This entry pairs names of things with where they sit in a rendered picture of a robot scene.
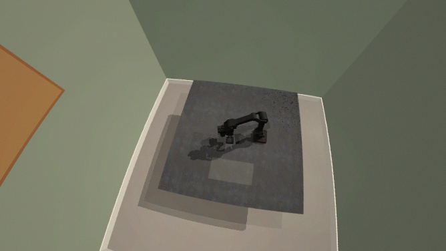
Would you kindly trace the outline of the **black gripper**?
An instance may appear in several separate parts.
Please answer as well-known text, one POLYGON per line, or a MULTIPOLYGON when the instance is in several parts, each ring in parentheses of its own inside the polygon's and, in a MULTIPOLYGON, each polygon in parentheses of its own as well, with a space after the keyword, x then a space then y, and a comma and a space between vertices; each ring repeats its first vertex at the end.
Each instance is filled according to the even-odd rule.
POLYGON ((233 144, 234 143, 234 137, 232 137, 232 136, 234 135, 234 132, 232 132, 232 133, 226 132, 226 133, 228 134, 228 137, 226 137, 226 143, 227 144, 233 144))

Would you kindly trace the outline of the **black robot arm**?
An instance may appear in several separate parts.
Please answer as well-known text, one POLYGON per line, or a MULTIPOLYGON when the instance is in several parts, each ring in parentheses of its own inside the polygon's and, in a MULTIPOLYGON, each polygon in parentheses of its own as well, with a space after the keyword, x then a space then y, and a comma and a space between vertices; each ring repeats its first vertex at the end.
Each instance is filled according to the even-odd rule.
POLYGON ((244 117, 240 117, 238 119, 228 119, 224 122, 224 125, 218 126, 218 133, 220 133, 221 137, 224 137, 225 135, 228 135, 228 133, 232 133, 234 129, 240 124, 247 123, 250 121, 256 121, 258 122, 258 127, 255 129, 256 134, 255 138, 261 140, 264 138, 264 131, 263 127, 264 124, 268 122, 268 117, 266 112, 264 111, 258 111, 256 113, 251 113, 250 115, 246 115, 244 117), (256 114, 258 114, 258 118, 256 118, 256 114))

